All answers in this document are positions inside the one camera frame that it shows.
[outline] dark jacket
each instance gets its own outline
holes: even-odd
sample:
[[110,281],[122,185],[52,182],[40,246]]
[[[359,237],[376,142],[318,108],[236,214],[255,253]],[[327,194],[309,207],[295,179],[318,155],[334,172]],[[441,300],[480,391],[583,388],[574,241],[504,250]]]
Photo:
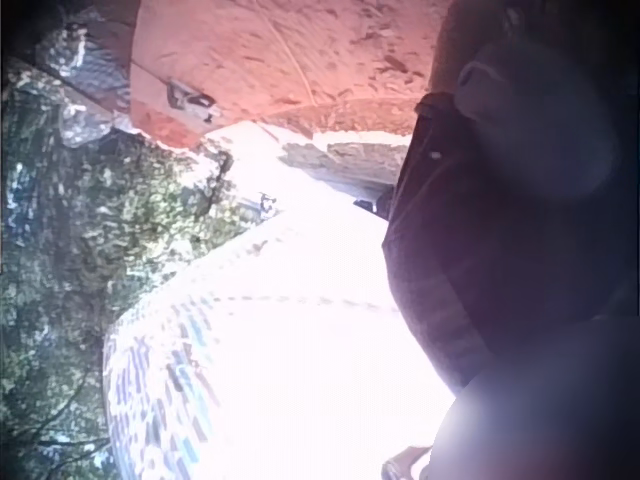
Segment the dark jacket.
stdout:
[[615,185],[576,205],[526,198],[492,175],[450,95],[417,111],[383,251],[409,329],[457,393],[496,355],[606,309],[637,264],[635,207]]

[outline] sleeve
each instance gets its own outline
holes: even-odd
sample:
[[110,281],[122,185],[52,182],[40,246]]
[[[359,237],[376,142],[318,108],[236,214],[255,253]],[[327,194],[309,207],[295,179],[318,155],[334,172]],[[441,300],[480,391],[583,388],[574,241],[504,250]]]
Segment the sleeve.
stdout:
[[409,329],[457,393],[492,359],[467,303],[496,247],[499,198],[452,97],[427,95],[416,112],[383,252]]

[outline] white umbrella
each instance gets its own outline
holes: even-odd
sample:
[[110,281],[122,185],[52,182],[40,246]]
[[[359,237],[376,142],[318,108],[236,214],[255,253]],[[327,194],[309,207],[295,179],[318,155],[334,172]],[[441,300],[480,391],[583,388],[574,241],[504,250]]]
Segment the white umbrella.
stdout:
[[453,397],[389,293],[385,223],[285,212],[125,314],[105,396],[128,478],[379,478]]

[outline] green foliage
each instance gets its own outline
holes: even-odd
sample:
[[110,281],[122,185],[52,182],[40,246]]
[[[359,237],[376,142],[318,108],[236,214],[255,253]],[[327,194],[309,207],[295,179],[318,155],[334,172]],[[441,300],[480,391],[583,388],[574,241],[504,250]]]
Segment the green foliage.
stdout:
[[191,160],[141,137],[113,131],[68,149],[43,97],[14,91],[2,110],[0,473],[117,478],[101,382],[108,326],[251,215],[224,171],[185,188]]

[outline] umbrella canopy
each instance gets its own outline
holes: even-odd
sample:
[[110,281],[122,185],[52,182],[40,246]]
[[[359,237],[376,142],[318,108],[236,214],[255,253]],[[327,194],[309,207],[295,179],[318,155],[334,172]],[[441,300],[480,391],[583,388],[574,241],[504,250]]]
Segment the umbrella canopy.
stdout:
[[388,291],[384,221],[337,206],[267,221],[115,325],[104,388],[123,478],[377,478],[434,438],[452,396]]
[[[307,137],[409,134],[450,0],[142,0],[131,60],[133,123],[188,147],[261,120]],[[215,99],[212,125],[172,109],[178,80]]]

